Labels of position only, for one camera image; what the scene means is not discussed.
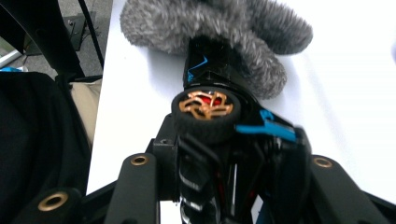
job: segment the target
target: white surface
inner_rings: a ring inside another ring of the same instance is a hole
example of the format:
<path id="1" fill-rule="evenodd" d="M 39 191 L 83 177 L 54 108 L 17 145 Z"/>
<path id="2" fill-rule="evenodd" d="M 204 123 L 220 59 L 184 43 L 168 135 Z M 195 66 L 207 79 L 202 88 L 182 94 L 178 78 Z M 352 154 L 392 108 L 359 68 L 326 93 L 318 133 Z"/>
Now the white surface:
<path id="1" fill-rule="evenodd" d="M 88 192 L 146 150 L 182 91 L 185 58 L 131 46 L 120 31 L 124 0 L 113 2 Z M 280 57 L 288 84 L 262 104 L 303 126 L 313 152 L 338 161 L 363 190 L 396 203 L 396 2 L 282 2 L 313 25 L 314 40 Z M 162 203 L 162 223 L 175 221 L 178 210 Z"/>
<path id="2" fill-rule="evenodd" d="M 11 63 L 19 57 L 21 57 L 21 54 L 15 49 L 12 50 L 9 54 L 4 55 L 3 57 L 0 56 L 0 68 L 6 66 L 7 64 Z"/>

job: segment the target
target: fuzzy microphone windscreen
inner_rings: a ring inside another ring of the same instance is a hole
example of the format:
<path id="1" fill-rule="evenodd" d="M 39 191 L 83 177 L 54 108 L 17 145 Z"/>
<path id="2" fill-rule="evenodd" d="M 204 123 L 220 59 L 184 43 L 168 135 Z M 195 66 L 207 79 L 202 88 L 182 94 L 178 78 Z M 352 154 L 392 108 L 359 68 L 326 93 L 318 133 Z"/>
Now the fuzzy microphone windscreen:
<path id="1" fill-rule="evenodd" d="M 260 99 L 281 93 L 287 76 L 275 54 L 293 54 L 312 28 L 290 8 L 268 0 L 128 0 L 121 30 L 133 45 L 186 53 L 196 36 L 227 41 L 239 53 L 240 75 Z"/>

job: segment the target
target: black bag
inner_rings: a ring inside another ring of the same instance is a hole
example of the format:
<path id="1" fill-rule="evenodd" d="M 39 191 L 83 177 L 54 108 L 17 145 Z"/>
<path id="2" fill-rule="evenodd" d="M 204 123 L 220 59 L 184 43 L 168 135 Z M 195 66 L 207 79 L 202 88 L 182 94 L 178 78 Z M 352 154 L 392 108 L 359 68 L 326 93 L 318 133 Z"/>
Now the black bag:
<path id="1" fill-rule="evenodd" d="M 91 152 L 60 78 L 0 72 L 0 223 L 56 187 L 86 192 Z"/>

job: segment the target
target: blue decal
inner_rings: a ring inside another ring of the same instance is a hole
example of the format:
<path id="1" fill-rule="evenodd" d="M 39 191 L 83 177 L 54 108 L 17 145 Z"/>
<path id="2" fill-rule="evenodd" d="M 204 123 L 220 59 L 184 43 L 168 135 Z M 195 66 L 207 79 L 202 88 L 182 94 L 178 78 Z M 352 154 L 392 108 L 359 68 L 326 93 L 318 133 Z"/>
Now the blue decal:
<path id="1" fill-rule="evenodd" d="M 270 120 L 274 120 L 274 115 L 268 110 L 261 110 L 260 115 L 262 116 L 262 120 L 264 124 L 262 126 L 254 126 L 254 125 L 236 125 L 236 131 L 239 133 L 266 133 L 273 136 L 277 136 L 291 142 L 296 141 L 296 135 L 293 131 L 277 125 Z"/>
<path id="2" fill-rule="evenodd" d="M 192 79 L 194 78 L 194 75 L 190 72 L 190 70 L 195 69 L 197 67 L 200 67 L 200 66 L 202 66 L 202 65 L 204 65 L 206 63 L 207 63 L 207 58 L 204 56 L 204 61 L 203 62 L 201 62 L 200 64 L 195 65 L 194 67 L 192 67 L 189 70 L 187 70 L 187 74 L 188 74 L 187 81 L 191 82 Z"/>

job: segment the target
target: rc car wheel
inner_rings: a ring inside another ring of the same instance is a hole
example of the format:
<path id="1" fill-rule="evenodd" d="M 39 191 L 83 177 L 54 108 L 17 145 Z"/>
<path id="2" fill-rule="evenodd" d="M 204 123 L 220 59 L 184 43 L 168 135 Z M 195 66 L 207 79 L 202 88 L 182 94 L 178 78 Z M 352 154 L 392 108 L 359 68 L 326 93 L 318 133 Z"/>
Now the rc car wheel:
<path id="1" fill-rule="evenodd" d="M 239 120 L 239 100 L 221 88 L 199 87 L 183 91 L 172 102 L 178 134 L 189 133 L 208 144 L 222 142 L 235 133 Z"/>

